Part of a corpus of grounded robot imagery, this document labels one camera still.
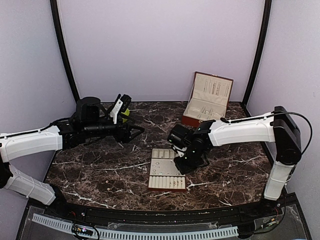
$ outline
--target black frame edge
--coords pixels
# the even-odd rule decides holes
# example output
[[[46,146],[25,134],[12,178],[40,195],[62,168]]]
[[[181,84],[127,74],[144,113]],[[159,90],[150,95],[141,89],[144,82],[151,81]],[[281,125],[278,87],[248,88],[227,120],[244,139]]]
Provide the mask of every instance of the black frame edge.
[[[67,49],[65,45],[65,40],[62,32],[62,27],[61,27],[61,22],[60,22],[60,17],[59,17],[59,9],[58,9],[58,3],[57,0],[50,0],[50,5],[51,5],[51,12],[52,12],[52,19],[53,19],[53,24],[54,24],[54,29],[55,29],[55,34],[56,34],[56,39],[58,41],[59,49],[60,49],[60,54],[64,66],[64,70],[66,73],[66,76],[68,78],[68,82],[72,91],[73,98],[75,102],[77,102],[80,99],[80,95],[76,86],[76,82],[74,79],[74,76],[72,74],[68,54],[67,54]]]
[[[304,233],[306,235],[306,239],[312,240],[311,233],[310,233],[310,230],[309,230],[309,227],[308,227],[308,224],[307,224],[304,212],[302,211],[300,203],[296,204],[296,208],[298,209],[299,217],[301,219],[301,223],[302,223],[302,226],[304,229]]]
[[[264,49],[267,30],[268,30],[268,23],[269,23],[270,12],[271,12],[271,4],[272,4],[272,0],[265,0],[265,2],[264,2],[264,10],[263,10],[263,17],[262,17],[262,24],[261,24],[261,29],[260,29],[259,40],[258,40],[258,44],[256,47],[256,52],[255,52],[255,56],[254,56],[254,61],[253,61],[250,77],[249,77],[249,80],[248,80],[248,83],[246,86],[246,90],[244,93],[244,97],[242,100],[242,103],[245,106],[247,106],[247,104],[249,102],[249,98],[250,98],[252,89],[254,87],[256,76],[258,73],[258,68],[260,65],[261,56],[262,56],[262,52]]]

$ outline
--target open jewelry box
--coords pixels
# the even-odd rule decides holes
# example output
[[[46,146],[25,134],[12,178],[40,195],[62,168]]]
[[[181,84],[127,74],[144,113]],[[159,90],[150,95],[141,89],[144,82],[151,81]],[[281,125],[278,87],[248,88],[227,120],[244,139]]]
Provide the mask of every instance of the open jewelry box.
[[[229,78],[196,71],[182,123],[197,127],[203,121],[224,118],[233,82]]]

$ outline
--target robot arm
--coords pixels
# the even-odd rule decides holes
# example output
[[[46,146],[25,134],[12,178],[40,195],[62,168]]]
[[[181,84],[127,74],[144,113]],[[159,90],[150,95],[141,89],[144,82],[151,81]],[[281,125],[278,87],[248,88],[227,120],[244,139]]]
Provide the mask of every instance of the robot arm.
[[[275,142],[277,157],[264,190],[264,198],[276,201],[292,170],[301,159],[300,130],[277,106],[274,112],[237,120],[204,121],[193,131],[176,125],[168,137],[179,156],[174,159],[181,174],[206,164],[204,157],[213,147],[244,142]]]
[[[105,110],[100,99],[85,97],[76,103],[76,112],[70,118],[54,121],[41,129],[0,134],[0,188],[13,190],[45,205],[64,200],[59,188],[33,179],[9,161],[45,151],[74,148],[89,138],[113,136],[117,142],[129,143],[144,132],[144,128],[123,121],[126,116],[121,113],[126,111],[130,102],[128,95],[121,98],[119,95],[116,102]]]

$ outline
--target white wall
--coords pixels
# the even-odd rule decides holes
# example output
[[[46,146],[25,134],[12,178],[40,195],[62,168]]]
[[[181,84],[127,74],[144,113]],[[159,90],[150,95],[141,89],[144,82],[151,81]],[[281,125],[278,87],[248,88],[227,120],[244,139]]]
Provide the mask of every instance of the white wall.
[[[313,141],[288,185],[296,192],[313,239],[320,236],[320,1],[273,1],[265,47],[248,109],[252,115],[282,105],[305,115]],[[309,127],[294,117],[302,133]]]
[[[195,71],[234,79],[242,101],[264,0],[60,0],[81,97],[186,101]]]
[[[68,117],[75,103],[60,57],[50,1],[0,1],[0,133],[27,131]],[[43,180],[52,152],[11,163]],[[16,239],[27,199],[0,190],[0,239]]]

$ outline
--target white arm segment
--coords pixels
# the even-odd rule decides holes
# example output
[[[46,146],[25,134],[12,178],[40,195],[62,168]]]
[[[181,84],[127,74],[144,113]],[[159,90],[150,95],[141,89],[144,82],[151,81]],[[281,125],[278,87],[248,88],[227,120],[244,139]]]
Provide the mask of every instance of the white arm segment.
[[[248,120],[269,115],[271,115],[271,112],[260,116],[244,118],[247,121],[239,123],[225,123],[220,120],[213,122],[210,127],[211,132],[208,134],[212,145],[215,147],[234,143],[274,142],[275,134],[273,126],[270,125],[274,121],[273,117]]]
[[[245,119],[265,117],[271,115],[271,112],[260,116],[248,117]],[[213,146],[222,146],[225,144],[245,143],[245,142],[269,142],[275,141],[275,134],[271,122],[274,117],[264,119],[248,120],[239,123],[225,123],[222,121],[213,122],[208,134]],[[285,186],[290,173],[295,165],[284,165],[275,161],[266,183],[264,197],[268,200],[276,201]]]
[[[119,113],[119,111],[120,111],[120,109],[121,109],[123,104],[124,104],[124,102],[121,101],[120,99],[118,99],[118,101],[114,105],[114,108],[110,112],[110,117],[113,118],[113,123],[114,124],[117,124],[118,113]]]
[[[264,189],[265,199],[273,201],[278,200],[294,167],[295,165],[284,165],[279,161],[274,161],[269,179]]]
[[[50,205],[55,199],[55,191],[47,184],[33,179],[31,176],[20,172],[14,166],[9,165],[13,177],[10,177],[5,189],[13,190],[26,198],[32,198],[39,202]]]
[[[57,126],[51,126],[44,131],[38,130],[36,133],[20,136],[6,137],[12,133],[0,134],[0,137],[4,137],[0,139],[2,161],[7,163],[12,159],[30,154],[61,150],[63,139],[59,131]],[[49,184],[33,179],[12,165],[9,165],[9,169],[13,176],[8,179],[5,189],[38,200],[45,205],[50,205],[56,199],[55,191]]]
[[[57,151],[63,148],[63,139],[59,128],[51,126],[44,131],[14,137],[6,137],[12,133],[1,133],[0,154],[4,163],[18,157],[45,151]]]

